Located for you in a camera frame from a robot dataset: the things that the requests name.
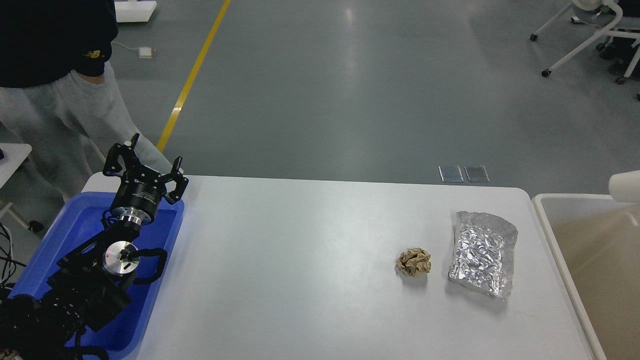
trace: beige bin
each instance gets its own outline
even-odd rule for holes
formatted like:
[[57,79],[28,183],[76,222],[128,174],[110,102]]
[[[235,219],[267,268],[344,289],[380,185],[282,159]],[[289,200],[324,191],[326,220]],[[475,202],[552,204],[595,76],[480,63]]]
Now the beige bin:
[[594,358],[640,359],[640,206],[588,194],[533,203]]

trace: brown paper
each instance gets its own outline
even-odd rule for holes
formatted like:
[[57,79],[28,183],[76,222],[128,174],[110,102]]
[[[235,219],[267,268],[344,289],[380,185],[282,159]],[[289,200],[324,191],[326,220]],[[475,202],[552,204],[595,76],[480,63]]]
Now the brown paper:
[[431,271],[431,254],[424,249],[414,247],[400,254],[396,260],[396,266],[407,276],[417,276],[421,273],[428,274]]

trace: gray floor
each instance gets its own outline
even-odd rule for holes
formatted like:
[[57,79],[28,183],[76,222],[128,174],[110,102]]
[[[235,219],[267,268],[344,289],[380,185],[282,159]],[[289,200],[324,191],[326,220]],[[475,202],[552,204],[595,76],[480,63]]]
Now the gray floor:
[[[152,141],[222,2],[162,0],[120,26],[158,50],[112,59]],[[233,0],[165,154],[198,175],[438,184],[438,165],[485,165],[485,186],[607,193],[640,168],[640,83],[615,84],[593,46],[540,76],[593,32],[567,15],[529,41],[565,3]],[[27,168],[0,197],[50,224],[61,202],[35,183]],[[38,240],[18,234],[26,261]]]

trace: chair wheel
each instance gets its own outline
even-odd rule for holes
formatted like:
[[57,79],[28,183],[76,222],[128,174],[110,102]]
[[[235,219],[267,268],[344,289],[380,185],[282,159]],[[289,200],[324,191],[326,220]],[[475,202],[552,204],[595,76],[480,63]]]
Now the chair wheel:
[[42,229],[44,229],[44,225],[42,225],[40,222],[37,222],[36,220],[32,220],[29,222],[29,231],[31,231],[32,233],[37,233]]

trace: aluminum foil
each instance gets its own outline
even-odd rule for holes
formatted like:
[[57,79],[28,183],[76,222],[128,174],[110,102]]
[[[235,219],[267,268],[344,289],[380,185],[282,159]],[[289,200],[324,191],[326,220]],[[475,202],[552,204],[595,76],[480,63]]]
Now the aluminum foil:
[[449,279],[502,300],[511,293],[518,230],[488,213],[458,212]]

